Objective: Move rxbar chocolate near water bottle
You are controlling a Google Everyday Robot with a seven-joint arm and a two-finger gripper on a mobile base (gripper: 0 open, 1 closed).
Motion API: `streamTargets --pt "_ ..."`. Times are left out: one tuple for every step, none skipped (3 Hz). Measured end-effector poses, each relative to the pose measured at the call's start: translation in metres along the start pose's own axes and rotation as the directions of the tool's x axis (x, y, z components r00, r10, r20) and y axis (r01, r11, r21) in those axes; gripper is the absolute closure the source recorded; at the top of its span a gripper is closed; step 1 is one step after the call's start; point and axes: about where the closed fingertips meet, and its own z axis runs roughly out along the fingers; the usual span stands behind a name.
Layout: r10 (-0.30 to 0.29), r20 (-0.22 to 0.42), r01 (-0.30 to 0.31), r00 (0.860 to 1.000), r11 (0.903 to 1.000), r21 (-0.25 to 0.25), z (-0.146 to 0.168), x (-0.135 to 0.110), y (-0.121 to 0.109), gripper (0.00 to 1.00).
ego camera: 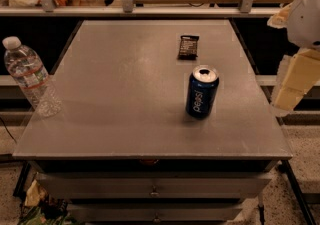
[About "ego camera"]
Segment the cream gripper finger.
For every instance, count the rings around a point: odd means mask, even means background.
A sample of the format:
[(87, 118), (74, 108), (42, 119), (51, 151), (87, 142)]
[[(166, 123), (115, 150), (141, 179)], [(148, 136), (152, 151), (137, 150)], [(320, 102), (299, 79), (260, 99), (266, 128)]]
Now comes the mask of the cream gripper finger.
[(293, 56), (284, 55), (271, 94), (271, 111), (285, 117), (320, 80), (320, 52), (300, 49)]
[(276, 28), (276, 29), (286, 28), (291, 7), (292, 7), (292, 4), (283, 6), (278, 13), (272, 15), (268, 19), (267, 25), (269, 27)]

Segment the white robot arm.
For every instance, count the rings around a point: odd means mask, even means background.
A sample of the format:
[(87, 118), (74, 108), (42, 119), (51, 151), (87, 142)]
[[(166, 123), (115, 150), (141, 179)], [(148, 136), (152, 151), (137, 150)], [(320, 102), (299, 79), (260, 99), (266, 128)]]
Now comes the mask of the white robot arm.
[(280, 61), (271, 94), (272, 113), (285, 117), (320, 80), (320, 0), (294, 0), (267, 25), (286, 28), (288, 40), (299, 47)]

